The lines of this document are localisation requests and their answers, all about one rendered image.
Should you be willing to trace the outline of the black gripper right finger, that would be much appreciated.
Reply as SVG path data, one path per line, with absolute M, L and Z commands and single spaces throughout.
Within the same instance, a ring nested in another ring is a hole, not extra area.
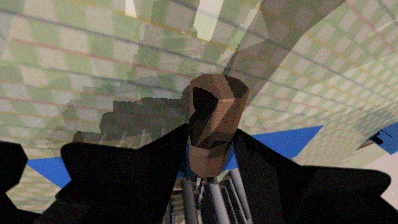
M 317 191 L 381 196 L 392 181 L 379 170 L 300 166 L 238 128 L 233 145 L 253 224 L 293 224 Z

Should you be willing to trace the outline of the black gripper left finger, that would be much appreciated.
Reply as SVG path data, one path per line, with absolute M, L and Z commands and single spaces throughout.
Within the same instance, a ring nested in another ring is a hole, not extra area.
M 143 224 L 162 224 L 188 135 L 189 124 L 184 123 L 137 149 L 75 141 L 64 144 L 60 154 L 71 180 L 83 177 L 131 185 Z

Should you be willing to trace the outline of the blue flat strip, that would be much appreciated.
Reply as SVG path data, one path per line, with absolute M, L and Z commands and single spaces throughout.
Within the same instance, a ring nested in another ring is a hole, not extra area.
M 312 126 L 298 129 L 291 129 L 288 131 L 274 132 L 259 135 L 250 135 L 257 141 L 264 143 L 272 150 L 281 154 L 285 158 L 295 157 L 301 150 L 303 150 L 317 132 L 323 127 Z M 49 157 L 43 159 L 30 159 L 27 165 L 32 167 L 38 173 L 43 175 L 49 181 L 53 182 L 59 188 L 63 188 L 71 181 L 67 169 L 62 162 L 61 157 Z M 229 170 L 238 168 L 237 159 L 234 152 L 234 145 L 232 142 L 227 160 L 222 170 Z M 186 151 L 180 165 L 176 178 L 188 177 L 197 175 L 190 169 L 189 164 L 189 143 L 187 143 Z

